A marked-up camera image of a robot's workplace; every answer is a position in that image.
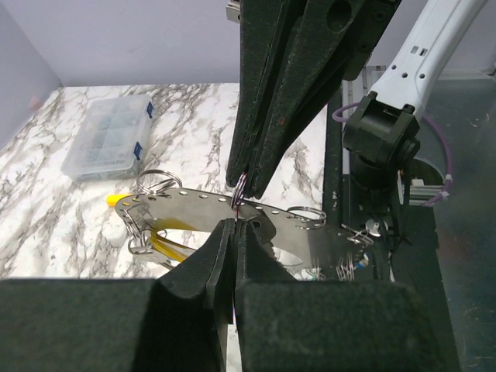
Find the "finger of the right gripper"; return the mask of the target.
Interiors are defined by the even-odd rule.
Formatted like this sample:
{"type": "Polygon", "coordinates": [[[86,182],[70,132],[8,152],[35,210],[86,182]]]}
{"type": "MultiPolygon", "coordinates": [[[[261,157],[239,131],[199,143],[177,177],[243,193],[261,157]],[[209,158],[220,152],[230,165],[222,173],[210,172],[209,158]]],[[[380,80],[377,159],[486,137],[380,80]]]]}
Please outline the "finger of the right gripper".
{"type": "Polygon", "coordinates": [[[239,4],[239,104],[226,183],[243,190],[267,188],[296,135],[290,114],[277,114],[289,53],[300,28],[305,1],[241,1],[239,4]]]}
{"type": "MultiPolygon", "coordinates": [[[[339,90],[364,67],[398,1],[327,1],[307,3],[282,79],[275,112],[290,114],[288,128],[296,139],[339,90]]],[[[264,190],[247,190],[261,196],[264,190]]]]}

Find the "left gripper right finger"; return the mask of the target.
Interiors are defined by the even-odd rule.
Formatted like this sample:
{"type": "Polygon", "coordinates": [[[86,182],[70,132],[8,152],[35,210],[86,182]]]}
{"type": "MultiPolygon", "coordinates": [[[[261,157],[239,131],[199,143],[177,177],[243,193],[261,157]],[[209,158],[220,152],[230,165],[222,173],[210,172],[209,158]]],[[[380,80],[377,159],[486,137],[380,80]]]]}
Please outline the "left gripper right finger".
{"type": "Polygon", "coordinates": [[[422,297],[383,281],[298,281],[236,228],[234,306],[244,371],[458,371],[422,297]]]}

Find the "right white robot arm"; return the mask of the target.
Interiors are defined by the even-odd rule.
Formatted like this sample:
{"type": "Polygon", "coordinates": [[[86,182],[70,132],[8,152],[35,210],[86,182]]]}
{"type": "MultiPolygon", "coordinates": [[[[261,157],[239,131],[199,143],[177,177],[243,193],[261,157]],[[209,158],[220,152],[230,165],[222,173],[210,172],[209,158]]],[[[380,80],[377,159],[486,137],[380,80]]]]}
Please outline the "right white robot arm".
{"type": "MultiPolygon", "coordinates": [[[[243,1],[239,104],[226,183],[261,198],[284,153],[343,81],[357,78],[396,1],[243,1]]],[[[419,150],[432,86],[482,1],[429,1],[391,65],[347,121],[343,146],[394,173],[419,150]]]]}

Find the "yellow key tag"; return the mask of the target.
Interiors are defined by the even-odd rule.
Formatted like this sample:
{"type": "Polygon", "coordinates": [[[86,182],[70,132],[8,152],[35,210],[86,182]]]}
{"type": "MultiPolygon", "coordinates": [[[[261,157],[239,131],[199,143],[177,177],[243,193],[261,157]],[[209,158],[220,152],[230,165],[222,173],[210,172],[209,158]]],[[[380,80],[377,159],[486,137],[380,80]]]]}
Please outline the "yellow key tag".
{"type": "Polygon", "coordinates": [[[195,252],[195,249],[168,239],[166,232],[169,229],[194,232],[198,231],[198,229],[176,218],[157,219],[153,222],[149,238],[152,247],[166,256],[168,260],[181,263],[190,257],[195,252]]]}

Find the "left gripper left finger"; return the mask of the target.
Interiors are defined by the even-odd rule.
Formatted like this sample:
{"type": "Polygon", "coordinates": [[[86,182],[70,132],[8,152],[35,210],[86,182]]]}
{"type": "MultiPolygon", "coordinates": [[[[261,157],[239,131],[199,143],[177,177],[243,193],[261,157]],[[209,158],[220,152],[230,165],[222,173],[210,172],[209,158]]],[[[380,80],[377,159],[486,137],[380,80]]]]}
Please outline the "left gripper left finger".
{"type": "Polygon", "coordinates": [[[3,371],[224,371],[233,220],[157,279],[1,282],[3,371]]]}

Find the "large grey metal keyring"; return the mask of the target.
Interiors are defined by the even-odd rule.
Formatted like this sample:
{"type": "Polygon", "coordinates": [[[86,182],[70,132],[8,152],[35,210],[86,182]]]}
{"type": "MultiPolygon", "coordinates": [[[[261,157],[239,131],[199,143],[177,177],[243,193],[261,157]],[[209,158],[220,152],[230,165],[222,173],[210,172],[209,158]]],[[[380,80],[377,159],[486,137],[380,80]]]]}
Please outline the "large grey metal keyring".
{"type": "MultiPolygon", "coordinates": [[[[176,218],[204,234],[211,234],[224,220],[236,228],[248,226],[269,257],[290,273],[303,273],[312,280],[325,278],[325,270],[330,270],[338,280],[352,281],[355,266],[365,267],[369,262],[369,257],[360,259],[359,254],[373,240],[347,225],[327,223],[326,214],[317,208],[281,209],[239,196],[185,188],[179,177],[164,170],[146,170],[136,183],[137,193],[114,206],[129,234],[128,251],[136,259],[170,270],[180,264],[157,252],[149,241],[154,221],[176,218]]],[[[167,238],[175,241],[174,234],[179,232],[194,231],[169,229],[167,238]]]]}

